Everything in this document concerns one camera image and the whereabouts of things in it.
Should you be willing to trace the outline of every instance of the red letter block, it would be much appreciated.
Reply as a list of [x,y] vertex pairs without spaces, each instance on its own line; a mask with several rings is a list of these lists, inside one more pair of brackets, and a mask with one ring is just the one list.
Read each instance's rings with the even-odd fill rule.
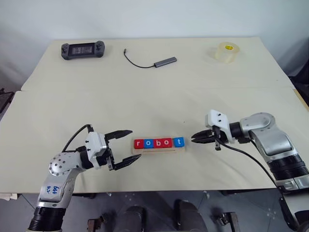
[[171,138],[164,138],[161,139],[163,141],[163,147],[172,147],[172,139]]
[[143,149],[144,148],[144,140],[143,139],[135,139],[134,140],[134,148],[135,149]]
[[163,148],[163,139],[154,139],[154,148]]

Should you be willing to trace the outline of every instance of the tape roll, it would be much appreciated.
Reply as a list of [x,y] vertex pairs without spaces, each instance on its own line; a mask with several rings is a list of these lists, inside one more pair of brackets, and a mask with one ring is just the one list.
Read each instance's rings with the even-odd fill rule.
[[218,49],[214,57],[221,62],[231,63],[235,60],[239,47],[230,42],[223,42],[219,44]]

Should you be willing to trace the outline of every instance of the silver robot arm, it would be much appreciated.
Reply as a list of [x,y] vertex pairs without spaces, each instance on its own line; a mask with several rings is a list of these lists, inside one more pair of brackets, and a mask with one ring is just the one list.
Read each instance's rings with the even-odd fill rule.
[[194,134],[192,142],[215,142],[216,150],[236,140],[241,144],[252,142],[275,177],[272,180],[282,194],[279,201],[288,226],[296,231],[308,223],[309,171],[288,135],[278,129],[274,116],[257,113],[229,123],[226,115],[211,110],[205,119],[210,130]]
[[[75,151],[66,151],[70,142],[84,128],[88,128],[85,146]],[[102,165],[108,165],[109,170],[118,170],[136,161],[140,155],[128,157],[115,164],[112,150],[108,145],[110,139],[118,139],[130,133],[131,130],[117,130],[103,135],[93,131],[89,124],[77,131],[63,151],[49,162],[49,173],[41,187],[37,207],[27,231],[62,231],[63,217],[79,173],[93,167],[99,169]]]

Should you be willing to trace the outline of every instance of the blue letter block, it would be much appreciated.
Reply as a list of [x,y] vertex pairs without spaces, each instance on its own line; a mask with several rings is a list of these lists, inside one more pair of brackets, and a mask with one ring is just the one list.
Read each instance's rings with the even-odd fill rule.
[[154,140],[153,139],[144,139],[144,148],[153,148]]
[[183,137],[173,138],[174,146],[175,147],[183,147],[184,146],[184,139]]

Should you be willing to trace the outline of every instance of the white wall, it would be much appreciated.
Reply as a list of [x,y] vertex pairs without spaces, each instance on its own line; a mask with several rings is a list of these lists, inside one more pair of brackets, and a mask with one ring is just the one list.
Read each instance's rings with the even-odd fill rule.
[[1,0],[0,86],[53,39],[260,36],[287,74],[308,59],[309,0]]

